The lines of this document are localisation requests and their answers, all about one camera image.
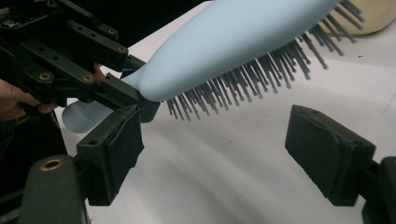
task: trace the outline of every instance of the person's hand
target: person's hand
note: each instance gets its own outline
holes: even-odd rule
[[[21,103],[37,106],[40,113],[47,114],[57,105],[44,105],[31,94],[21,91],[19,88],[0,79],[0,122],[20,118],[25,114]]]
[[[94,68],[94,73],[96,76],[96,83],[100,85],[100,82],[102,81],[103,78],[105,78],[105,74],[103,74],[102,70],[100,69],[102,67],[101,64],[95,63],[95,68]]]

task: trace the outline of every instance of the black bristle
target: black bristle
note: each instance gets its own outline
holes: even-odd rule
[[[343,0],[334,9],[334,12],[341,15],[358,29],[362,28],[360,22],[363,22],[364,19],[360,15],[361,10],[349,0]],[[235,69],[226,72],[222,76],[208,80],[206,83],[166,101],[171,116],[175,116],[176,119],[178,117],[184,119],[182,114],[184,112],[186,118],[191,120],[189,113],[195,113],[199,119],[200,116],[196,109],[197,105],[209,116],[209,107],[215,113],[219,113],[217,105],[228,110],[232,104],[239,105],[238,98],[241,102],[245,98],[251,102],[251,94],[261,99],[262,90],[267,92],[272,89],[274,93],[277,93],[277,88],[282,86],[282,82],[289,89],[291,88],[290,81],[295,79],[293,73],[297,72],[297,67],[300,67],[306,79],[310,79],[308,65],[311,62],[306,57],[298,41],[301,43],[305,42],[322,64],[322,67],[327,69],[328,65],[320,56],[309,36],[313,36],[312,39],[315,39],[322,47],[326,47],[329,51],[336,51],[340,56],[344,53],[337,47],[331,36],[337,41],[341,41],[340,35],[346,36],[352,43],[356,42],[356,40],[331,14],[326,16],[320,23],[329,30],[330,35],[326,34],[318,24],[311,30],[297,36],[295,40],[286,46],[265,53],[261,57],[235,67]]]

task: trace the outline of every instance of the black plastic part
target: black plastic part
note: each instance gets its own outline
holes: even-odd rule
[[[127,105],[143,107],[143,97],[140,93],[109,73],[103,78],[98,91],[92,92],[92,97],[113,110]]]
[[[147,99],[143,100],[143,111],[140,113],[140,122],[149,123],[154,120],[157,114],[158,108],[160,108],[160,102],[151,102]]]
[[[385,211],[378,211],[366,202],[361,210],[363,224],[389,224],[389,218]]]
[[[0,37],[1,79],[14,86],[20,86],[23,83],[22,69],[32,63],[33,59],[28,55],[26,49]]]
[[[389,221],[396,223],[396,157],[387,157],[379,166],[379,182],[387,205]]]
[[[145,65],[145,62],[142,60],[136,58],[134,55],[130,54],[128,57],[126,57],[125,63],[124,63],[124,70],[122,73],[121,77],[126,77],[129,74],[132,74],[133,72],[137,71],[140,67]]]
[[[42,115],[39,111],[38,111],[38,107],[33,106],[33,105],[28,105],[26,103],[21,103],[21,107],[23,109],[23,111],[30,116],[40,116]]]
[[[18,43],[32,36],[47,38],[48,34],[56,33],[65,14],[62,8],[49,7],[47,2],[12,0],[7,6],[10,7],[8,14],[0,18],[0,36]]]
[[[71,17],[83,23],[89,24],[90,28],[97,30],[108,38],[113,40],[118,39],[119,32],[115,28],[102,23],[96,15],[68,0],[58,0],[58,2],[64,6]]]
[[[90,205],[111,205],[144,146],[137,106],[111,113],[77,144],[78,163],[88,168]]]
[[[126,47],[75,21],[67,21],[64,26],[64,45],[68,49],[78,52],[79,57],[122,71],[128,56]]]
[[[35,163],[24,189],[19,224],[86,224],[73,158],[54,156]]]
[[[23,190],[17,190],[0,198],[0,223],[17,223]]]
[[[68,60],[59,52],[48,48],[35,39],[23,41],[21,45],[35,55],[40,62],[50,66],[62,77],[70,78],[74,84],[78,85],[83,90],[93,89],[96,83],[96,77],[89,71]]]
[[[177,19],[204,0],[71,0],[97,15],[120,33],[119,41],[130,47],[169,22]]]
[[[370,165],[373,144],[316,110],[294,105],[285,147],[333,205],[355,204],[355,183]]]
[[[371,161],[370,166],[359,172],[358,179],[355,183],[355,190],[366,200],[367,211],[370,211],[370,214],[387,217],[387,207],[378,178],[378,170],[378,163]]]

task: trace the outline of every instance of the black metal bracket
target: black metal bracket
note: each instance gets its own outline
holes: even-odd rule
[[[135,105],[114,111],[77,144],[75,158],[36,162],[25,189],[0,198],[0,205],[21,199],[0,223],[90,223],[85,199],[90,205],[111,205],[144,148],[139,113]]]
[[[60,0],[59,4],[57,13],[36,22],[41,29],[35,30],[41,32],[24,32],[33,24],[8,31],[24,34],[25,38],[15,40],[14,35],[0,29],[4,33],[0,38],[0,78],[46,104],[66,106],[67,98],[78,98],[85,103],[96,100],[111,109],[138,105],[145,109],[141,121],[152,121],[160,103],[148,101],[111,74],[99,84],[93,73],[94,64],[100,63],[131,75],[144,62],[129,55],[128,49],[116,41],[115,29],[70,1]],[[54,18],[56,26],[46,27],[45,21]],[[68,55],[59,49],[67,49]]]
[[[361,195],[365,224],[396,223],[396,157],[377,164],[375,146],[317,110],[294,105],[285,147],[334,206]]]

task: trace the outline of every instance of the white surface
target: white surface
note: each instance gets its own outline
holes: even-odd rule
[[[189,16],[130,48],[147,60]],[[323,49],[330,69],[311,67],[292,89],[232,106],[201,120],[174,120],[162,105],[143,124],[145,149],[109,207],[89,207],[93,224],[361,224],[355,207],[333,207],[284,148],[292,105],[319,110],[377,146],[375,160],[396,155],[396,22],[386,30]],[[85,134],[62,128],[73,154]]]

